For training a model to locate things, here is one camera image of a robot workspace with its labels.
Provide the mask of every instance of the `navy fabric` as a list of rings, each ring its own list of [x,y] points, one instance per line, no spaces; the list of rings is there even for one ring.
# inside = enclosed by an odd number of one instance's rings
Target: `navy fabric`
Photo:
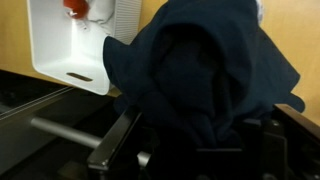
[[[299,74],[259,27],[255,0],[169,0],[130,45],[112,37],[104,65],[123,95],[156,127],[195,147],[239,143],[231,125],[269,117],[273,104],[302,111]]]

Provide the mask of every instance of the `white container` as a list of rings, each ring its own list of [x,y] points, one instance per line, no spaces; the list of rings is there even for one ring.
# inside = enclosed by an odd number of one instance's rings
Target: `white container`
[[[63,0],[27,0],[32,64],[39,73],[105,95],[110,88],[103,65],[107,34],[94,22],[84,31],[67,17]],[[116,0],[111,36],[129,44],[138,33],[141,0]]]

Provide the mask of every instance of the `wooden panel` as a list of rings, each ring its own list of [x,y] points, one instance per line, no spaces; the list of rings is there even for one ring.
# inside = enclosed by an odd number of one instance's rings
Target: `wooden panel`
[[[140,29],[150,22],[166,0],[143,0]],[[305,115],[320,124],[320,1],[265,0],[262,27],[300,72],[294,93],[302,97]],[[59,82],[32,67],[25,0],[0,0],[0,69]]]
[[[167,2],[167,0],[142,0],[140,29],[152,20],[154,14],[165,2]]]
[[[32,67],[26,0],[1,0],[0,7],[0,69],[59,82]]]
[[[320,1],[265,0],[263,29],[301,74],[294,93],[304,115],[320,125]]]

